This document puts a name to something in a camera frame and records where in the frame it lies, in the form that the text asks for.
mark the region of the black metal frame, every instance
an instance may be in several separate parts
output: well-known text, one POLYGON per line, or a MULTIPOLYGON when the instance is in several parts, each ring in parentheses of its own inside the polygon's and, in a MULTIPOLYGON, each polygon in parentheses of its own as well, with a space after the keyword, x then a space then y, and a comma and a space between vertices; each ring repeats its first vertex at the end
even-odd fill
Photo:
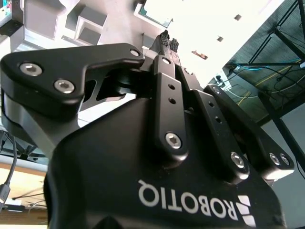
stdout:
POLYGON ((250 61, 248 63, 238 63, 239 66, 292 66, 292 65, 300 65, 305 60, 305 53, 303 53, 300 49, 298 49, 288 38, 286 38, 279 30, 284 22, 288 19, 288 17, 291 15, 291 13, 296 9, 296 7, 299 6, 300 9, 300 17, 302 22, 302 28, 303 28, 303 34, 305 39, 305 14, 304 14, 304 5, 303 0, 296 0, 291 7, 287 10, 287 12, 284 14, 284 16, 280 19, 280 21, 275 26, 275 30, 270 33, 267 38, 263 41, 261 46, 257 49, 255 54, 252 56, 250 61), (287 45, 300 59, 301 62, 296 63, 287 63, 287 62, 278 62, 278 63, 254 63, 258 55, 263 51, 263 49, 266 47, 266 45, 270 42, 273 36, 277 36, 279 39, 281 39, 285 45, 287 45))
POLYGON ((285 125, 284 121, 281 119, 282 117, 278 115, 276 110, 274 109, 273 105, 271 104, 268 97, 266 97, 264 94, 258 95, 259 99, 263 103, 264 107, 268 111, 269 115, 271 116, 274 124, 276 125, 277 129, 283 136, 284 140, 288 144, 289 148, 291 149, 292 153, 294 154, 297 163, 300 164, 302 169, 305 169, 305 154, 303 150, 301 149, 300 145, 296 142, 295 138, 285 125))
MULTIPOLYGON (((281 18, 281 20, 278 22, 278 24, 275 26, 275 30, 270 33, 267 38, 263 41, 261 46, 257 49, 255 54, 250 59, 249 63, 238 63, 239 66, 257 66, 257 67, 264 67, 264 66, 296 66, 299 65, 301 68, 304 65, 305 62, 305 53, 302 52, 298 47, 296 47, 285 35, 283 35, 280 32, 280 26, 283 25, 283 23, 287 20, 287 18, 291 15, 291 13, 299 6, 300 9, 300 16, 301 16, 301 22, 302 22, 302 28, 304 33, 304 39, 305 39, 305 11, 304 11, 304 5, 303 0, 296 0, 291 7, 287 10, 287 12, 284 14, 284 16, 281 18), (287 62, 279 62, 279 63, 254 63, 258 55, 262 52, 262 50, 266 47, 266 45, 269 43, 269 41, 272 39, 273 36, 277 36, 291 51, 293 51, 301 60, 299 62, 293 62, 293 63, 287 63, 287 62)), ((242 77, 239 77, 238 75, 235 76, 232 80, 238 81, 238 84, 240 84, 242 87, 247 89, 248 91, 252 92, 253 94, 258 95, 259 99, 261 100, 263 106, 269 113, 269 116, 267 118, 264 118, 261 122, 259 122, 259 125, 262 125, 266 123, 267 121, 273 120, 276 127, 278 128, 279 132, 283 136, 284 140, 288 144, 289 148, 291 149, 292 153, 294 154, 297 162, 300 164, 302 169, 305 171, 305 154, 302 151, 299 144, 296 142, 292 134, 290 133, 289 129, 285 125, 285 123, 282 121, 283 115, 286 113, 292 111, 293 109, 297 108, 299 105, 303 104, 305 102, 305 93, 302 93, 298 96, 298 98, 295 101, 291 101, 285 109, 281 110, 275 110, 275 108, 272 106, 271 102, 269 101, 270 97, 266 95, 264 92, 262 92, 260 89, 243 79, 242 77)))

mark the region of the gray metal block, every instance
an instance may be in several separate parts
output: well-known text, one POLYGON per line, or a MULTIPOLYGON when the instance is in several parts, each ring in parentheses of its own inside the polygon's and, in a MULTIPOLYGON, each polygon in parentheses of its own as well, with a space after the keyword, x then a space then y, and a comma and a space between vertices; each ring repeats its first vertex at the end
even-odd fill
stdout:
POLYGON ((97 45, 100 37, 101 35, 98 32, 92 31, 85 27, 77 40, 87 44, 97 45))
POLYGON ((99 25, 101 27, 104 26, 104 23, 106 22, 107 15, 99 13, 89 7, 85 7, 79 17, 88 20, 90 22, 95 23, 96 25, 99 25))

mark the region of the cable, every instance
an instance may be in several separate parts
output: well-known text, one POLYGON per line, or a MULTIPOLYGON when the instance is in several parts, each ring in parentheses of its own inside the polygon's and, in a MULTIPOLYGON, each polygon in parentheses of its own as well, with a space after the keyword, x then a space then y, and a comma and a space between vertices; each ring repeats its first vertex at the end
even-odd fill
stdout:
POLYGON ((16 149, 16 140, 15 137, 13 137, 13 151, 14 151, 14 159, 13 159, 13 163, 10 167, 10 172, 8 174, 8 178, 6 179, 6 181, 4 182, 4 184, 0 185, 0 212, 9 196, 10 193, 10 180, 13 176, 15 167, 16 167, 16 163, 17 163, 17 149, 16 149))
POLYGON ((33 204, 32 207, 30 207, 30 209, 29 209, 29 211, 28 211, 28 215, 30 214, 30 211, 31 211, 37 204, 39 204, 39 203, 41 203, 41 202, 45 202, 45 200, 41 200, 41 201, 38 201, 38 202, 36 202, 35 204, 33 204))
POLYGON ((10 180, 13 176, 13 173, 14 173, 14 170, 15 170, 15 167, 16 167, 16 163, 17 163, 17 148, 16 148, 16 140, 15 140, 15 137, 12 138, 13 140, 13 152, 14 152, 14 160, 13 160, 13 163, 10 167, 10 172, 9 172, 9 175, 8 175, 8 178, 6 179, 5 181, 5 184, 6 185, 10 185, 10 180))
MULTIPOLYGON (((290 72, 288 72, 288 73, 295 72, 295 71, 299 71, 299 70, 301 70, 301 69, 297 69, 297 70, 294 70, 294 71, 290 71, 290 72)), ((297 83, 299 83, 299 82, 300 82, 302 79, 304 79, 304 78, 305 78, 305 75, 302 76, 302 77, 297 81, 297 83)), ((273 93, 273 94, 275 94, 275 93, 281 93, 281 92, 283 92, 283 91, 288 90, 289 88, 292 88, 292 87, 296 86, 296 83, 295 83, 295 84, 290 85, 290 86, 288 86, 288 87, 286 87, 286 88, 283 88, 283 89, 281 89, 281 90, 278 90, 278 89, 275 88, 275 86, 276 86, 276 84, 277 84, 278 82, 276 82, 276 83, 274 84, 274 89, 276 90, 276 92, 271 92, 271 93, 273 93)), ((241 96, 236 95, 235 93, 231 92, 230 89, 229 89, 229 90, 226 90, 226 92, 231 93, 232 95, 236 96, 237 98, 244 99, 244 97, 241 97, 241 96)), ((245 98, 245 99, 254 99, 254 98, 258 98, 258 96, 249 96, 249 97, 247 97, 247 98, 245 98)))
POLYGON ((246 69, 242 69, 240 72, 236 73, 236 74, 235 74, 234 76, 232 76, 230 79, 227 79, 226 81, 222 81, 222 83, 225 83, 225 82, 227 82, 227 81, 233 79, 234 77, 236 77, 237 75, 239 75, 240 73, 242 73, 244 70, 246 70, 246 69))
POLYGON ((244 98, 243 98, 241 101, 239 101, 239 103, 238 103, 237 105, 240 105, 240 104, 243 102, 243 100, 245 100, 245 99, 247 98, 247 96, 248 96, 249 94, 251 95, 250 92, 247 92, 247 94, 244 96, 244 98))
MULTIPOLYGON (((297 81, 297 83, 299 83, 302 79, 304 79, 305 78, 305 75, 303 75, 302 76, 302 78, 301 79, 299 79, 298 81, 297 81)), ((296 85, 296 83, 295 84, 293 84, 293 85, 290 85, 290 86, 288 86, 288 87, 286 87, 286 88, 283 88, 283 89, 281 89, 281 90, 277 90, 276 88, 276 92, 271 92, 271 93, 279 93, 279 92, 283 92, 283 91, 286 91, 286 90, 288 90, 289 88, 292 88, 292 87, 294 87, 296 85)))
MULTIPOLYGON (((226 92, 231 93, 232 95, 236 96, 237 98, 243 99, 244 97, 241 97, 239 95, 236 95, 235 93, 231 92, 230 90, 226 90, 226 92)), ((249 96, 247 99, 254 99, 254 98, 258 98, 258 96, 249 96)))
POLYGON ((4 145, 5 145, 5 143, 6 143, 6 141, 8 140, 8 136, 7 135, 5 135, 6 136, 6 139, 4 140, 4 144, 2 145, 2 142, 3 141, 1 141, 1 149, 0 149, 0 153, 2 152, 2 150, 3 150, 3 147, 4 147, 4 145))
MULTIPOLYGON (((280 63, 289 63, 289 62, 298 62, 299 60, 301 60, 300 58, 298 59, 293 59, 293 60, 290 60, 290 61, 283 61, 283 62, 280 62, 280 63)), ((259 70, 262 70, 264 68, 267 68, 267 67, 270 67, 269 65, 268 66, 265 66, 265 67, 252 67, 252 68, 247 68, 247 67, 244 67, 244 66, 241 66, 237 63, 235 63, 237 66, 241 67, 241 68, 244 68, 246 70, 250 70, 250 71, 259 71, 259 70)))
POLYGON ((26 197, 35 197, 35 196, 39 196, 39 195, 43 195, 43 193, 34 194, 34 195, 29 195, 29 196, 13 197, 12 200, 16 200, 16 199, 20 199, 20 198, 26 198, 26 197))
POLYGON ((279 74, 279 75, 281 75, 281 76, 283 76, 283 77, 287 78, 288 80, 290 80, 290 81, 292 81, 292 82, 294 82, 294 83, 296 83, 296 84, 297 84, 297 82, 296 82, 296 81, 294 81, 293 79, 289 78, 288 76, 286 76, 286 75, 284 75, 284 74, 282 74, 282 73, 278 72, 277 70, 274 70, 274 69, 272 69, 272 68, 268 68, 268 67, 262 67, 262 68, 265 68, 265 69, 268 69, 268 70, 270 70, 270 71, 273 71, 273 72, 275 72, 275 73, 277 73, 277 74, 279 74))

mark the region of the metal part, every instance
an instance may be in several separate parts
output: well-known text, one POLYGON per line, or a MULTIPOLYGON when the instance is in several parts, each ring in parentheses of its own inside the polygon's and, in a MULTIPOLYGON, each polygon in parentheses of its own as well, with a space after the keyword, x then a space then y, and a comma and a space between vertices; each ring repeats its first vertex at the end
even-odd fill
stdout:
POLYGON ((163 59, 161 55, 156 56, 152 67, 155 78, 153 142, 163 151, 160 155, 163 166, 177 167, 188 156, 182 86, 174 79, 174 64, 165 64, 163 59), (183 144, 173 149, 165 137, 167 133, 175 133, 183 144))
POLYGON ((304 3, 303 0, 298 0, 298 5, 300 9, 300 16, 301 16, 301 22, 302 22, 302 29, 303 29, 303 36, 305 40, 305 12, 304 12, 304 3))
POLYGON ((280 161, 273 153, 269 153, 269 156, 270 156, 271 160, 273 161, 273 163, 275 163, 277 166, 280 165, 280 161))
POLYGON ((211 84, 207 85, 203 91, 215 98, 230 129, 235 135, 239 136, 238 142, 246 147, 245 152, 252 166, 266 180, 280 179, 291 174, 294 171, 294 164, 290 156, 251 120, 226 93, 217 94, 214 87, 219 88, 211 84), (272 152, 277 158, 280 158, 280 154, 285 155, 291 162, 290 165, 281 163, 275 166, 274 163, 270 163, 269 152, 272 152))
POLYGON ((289 18, 289 16, 292 14, 292 12, 296 9, 298 6, 298 0, 295 0, 292 5, 289 7, 289 9, 286 11, 286 13, 283 15, 283 17, 280 19, 280 21, 277 23, 275 27, 282 26, 285 21, 289 18))
POLYGON ((221 90, 219 90, 219 88, 213 87, 213 90, 214 90, 217 94, 220 94, 220 91, 221 91, 221 90))
MULTIPOLYGON (((291 7, 286 11, 286 13, 283 15, 283 17, 279 20, 279 22, 277 23, 276 27, 280 27, 283 25, 283 23, 287 20, 287 18, 291 15, 291 13, 296 9, 297 7, 297 2, 303 2, 302 0, 296 0, 291 7)), ((263 41, 263 43, 260 45, 260 47, 256 50, 255 54, 252 56, 252 58, 250 59, 249 63, 242 63, 242 64, 238 64, 241 66, 291 66, 291 65, 295 65, 294 63, 253 63, 256 58, 258 57, 258 55, 263 51, 263 49, 266 47, 266 45, 270 42, 270 40, 273 37, 273 33, 269 34, 266 39, 263 41)))
POLYGON ((236 152, 231 152, 231 159, 236 164, 237 167, 239 168, 244 167, 244 160, 236 152))
POLYGON ((5 115, 20 125, 48 158, 52 157, 54 149, 63 138, 79 129, 77 117, 68 122, 57 122, 23 107, 6 94, 4 106, 5 115))
POLYGON ((0 34, 10 37, 10 50, 13 52, 24 41, 25 28, 22 23, 10 20, 0 27, 0 34))
POLYGON ((275 30, 275 35, 284 42, 285 45, 287 45, 291 51, 293 51, 299 58, 302 60, 305 60, 305 54, 296 47, 288 38, 286 38, 285 35, 283 35, 278 29, 275 30))
POLYGON ((170 62, 168 59, 166 59, 165 57, 162 58, 162 61, 163 61, 164 63, 166 63, 166 64, 170 64, 170 63, 171 63, 171 62, 170 62))
POLYGON ((167 31, 162 32, 154 40, 150 50, 165 56, 169 61, 175 65, 181 66, 178 53, 171 50, 169 46, 170 40, 167 31))
POLYGON ((131 53, 132 55, 134 55, 134 56, 140 56, 140 54, 139 54, 136 50, 134 50, 134 49, 131 49, 131 50, 130 50, 130 53, 131 53))
POLYGON ((143 64, 143 54, 138 51, 140 56, 134 56, 131 49, 137 50, 130 44, 121 43, 10 53, 1 60, 1 69, 7 73, 1 74, 1 87, 7 96, 23 106, 49 118, 71 120, 83 103, 86 81, 96 82, 86 101, 89 108, 100 103, 98 86, 110 71, 139 68, 143 64), (18 66, 25 60, 43 67, 43 80, 27 77, 19 70, 18 66), (73 60, 73 64, 65 64, 63 60, 73 60), (61 78, 74 84, 73 93, 64 97, 64 93, 54 90, 54 82, 61 78))
POLYGON ((285 155, 281 154, 281 159, 285 162, 286 165, 289 165, 288 159, 285 157, 285 155))
POLYGON ((173 148, 173 149, 180 149, 181 148, 181 140, 178 135, 174 133, 167 133, 165 135, 166 142, 173 148))
POLYGON ((20 65, 20 70, 30 76, 38 76, 42 74, 42 69, 37 64, 34 63, 23 63, 20 65))
POLYGON ((193 73, 189 71, 187 68, 184 68, 185 72, 188 73, 189 75, 192 75, 193 73))
POLYGON ((65 94, 70 94, 74 91, 74 85, 68 80, 57 80, 54 83, 57 91, 65 94))
POLYGON ((231 161, 230 152, 238 152, 240 155, 242 152, 213 96, 197 89, 199 82, 195 74, 187 74, 182 67, 178 67, 177 73, 178 79, 181 79, 184 86, 185 106, 192 107, 199 115, 201 121, 198 125, 207 129, 211 136, 209 141, 217 149, 209 156, 216 167, 222 168, 216 175, 231 184, 238 184, 248 179, 250 173, 248 164, 244 163, 243 167, 236 167, 231 161))
POLYGON ((260 128, 240 108, 231 111, 229 103, 224 109, 226 103, 221 98, 228 96, 225 97, 219 87, 208 86, 211 92, 207 93, 206 89, 203 92, 195 74, 189 75, 184 68, 174 66, 167 56, 169 64, 162 61, 163 56, 158 56, 148 70, 140 70, 144 57, 140 51, 139 57, 132 55, 133 48, 127 44, 86 46, 13 53, 1 60, 3 115, 20 125, 51 158, 44 183, 47 206, 52 206, 49 228, 69 229, 75 225, 100 228, 109 222, 124 228, 284 225, 279 201, 261 176, 270 180, 290 174, 294 164, 289 155, 266 134, 260 133, 260 128), (50 54, 48 59, 43 59, 46 54, 50 54), (63 59, 71 57, 75 57, 73 66, 61 65, 59 76, 59 68, 54 66, 58 67, 63 59), (43 66, 43 77, 21 74, 16 63, 24 60, 43 66), (53 82, 60 77, 73 82, 73 93, 58 93, 53 88, 53 82), (89 83, 99 78, 99 84, 89 83), (114 81, 105 84, 107 79, 114 81), (88 93, 86 82, 93 92, 88 93), (136 90, 136 99, 80 129, 77 124, 80 105, 85 99, 96 100, 96 93, 107 90, 101 85, 118 87, 119 91, 123 91, 125 85, 135 85, 144 87, 146 93, 142 97, 136 90), (30 98, 35 102, 27 103, 30 98), (45 102, 54 104, 39 107, 45 102), (66 104, 75 106, 68 109, 68 118, 62 119, 67 110, 60 108, 66 104), (48 106, 57 116, 48 115, 48 106), (244 115, 227 114, 234 111, 244 115), (233 135, 235 128, 248 127, 253 127, 257 133, 251 135, 245 131, 245 135, 241 135, 244 142, 237 142, 233 135), (238 143, 245 144, 246 151, 250 151, 249 161, 243 158, 243 147, 238 143), (290 165, 281 163, 276 167, 269 159, 269 152, 277 157, 283 154, 290 165), (147 195, 147 189, 154 194, 154 199, 147 195), (115 201, 118 197, 120 209, 115 201), (176 197, 181 200, 177 205, 171 201, 176 197), (234 203, 245 202, 242 197, 247 197, 246 205, 251 202, 250 220, 241 220, 239 212, 231 214, 237 209, 234 203), (79 198, 85 200, 83 208, 79 208, 77 201, 71 201, 79 198), (211 214, 201 213, 202 200, 210 206, 211 214), (214 208, 216 202, 221 208, 214 208), (164 210, 169 210, 167 219, 164 219, 164 210), (75 217, 79 215, 88 215, 94 222, 88 225, 86 218, 75 217))
POLYGON ((283 136, 284 140, 286 141, 287 145, 291 149, 292 153, 294 154, 297 162, 300 164, 302 169, 305 169, 305 154, 301 149, 300 145, 297 143, 283 120, 278 116, 274 107, 272 106, 271 102, 267 97, 263 94, 258 95, 259 99, 263 103, 264 107, 266 108, 267 112, 269 113, 270 117, 272 118, 274 124, 276 125, 277 129, 283 136))
POLYGON ((249 60, 249 64, 252 64, 256 58, 258 57, 258 55, 263 51, 263 49, 266 47, 266 45, 269 43, 269 41, 271 40, 271 35, 269 34, 266 39, 263 41, 263 43, 261 44, 261 46, 257 49, 257 51, 254 53, 254 55, 252 56, 252 58, 249 60))

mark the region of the black cable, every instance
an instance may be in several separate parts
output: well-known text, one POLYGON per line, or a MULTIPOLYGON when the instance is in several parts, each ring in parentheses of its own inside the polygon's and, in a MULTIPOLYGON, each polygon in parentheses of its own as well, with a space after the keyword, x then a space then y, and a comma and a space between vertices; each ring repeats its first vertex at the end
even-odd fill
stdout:
POLYGON ((263 66, 257 66, 257 67, 253 67, 253 68, 265 68, 265 69, 268 69, 268 70, 270 70, 270 71, 273 71, 273 72, 275 72, 275 73, 277 73, 277 74, 283 76, 284 78, 286 78, 286 79, 288 79, 288 80, 294 82, 294 83, 295 83, 296 85, 298 85, 300 88, 304 89, 304 87, 302 87, 297 81, 295 81, 295 80, 289 78, 288 76, 286 76, 286 75, 284 75, 284 74, 278 72, 277 70, 274 70, 274 69, 268 68, 268 67, 263 67, 263 66))
POLYGON ((6 136, 6 139, 4 140, 4 144, 2 144, 2 142, 3 141, 1 141, 1 149, 0 149, 0 153, 2 152, 2 150, 3 150, 3 147, 4 147, 4 145, 5 145, 5 143, 6 143, 6 141, 8 140, 8 136, 5 134, 5 136, 6 136))
POLYGON ((12 200, 16 200, 16 199, 20 199, 20 198, 26 198, 26 197, 35 197, 35 196, 39 196, 39 195, 43 195, 43 193, 34 194, 34 195, 29 195, 29 196, 14 197, 14 198, 12 198, 12 200))
POLYGON ((242 69, 240 72, 236 73, 234 76, 232 76, 230 79, 228 78, 226 81, 222 81, 222 83, 225 83, 231 79, 233 79, 234 77, 236 77, 237 75, 239 75, 240 73, 242 73, 244 70, 247 70, 247 69, 242 69))
POLYGON ((9 172, 8 178, 4 182, 4 184, 6 184, 8 186, 10 185, 10 180, 11 180, 11 178, 13 176, 13 173, 14 173, 14 170, 15 170, 15 167, 16 167, 16 163, 17 163, 17 149, 16 149, 16 140, 15 140, 15 137, 12 138, 12 141, 13 141, 14 159, 13 159, 13 163, 11 164, 11 167, 10 167, 10 172, 9 172))

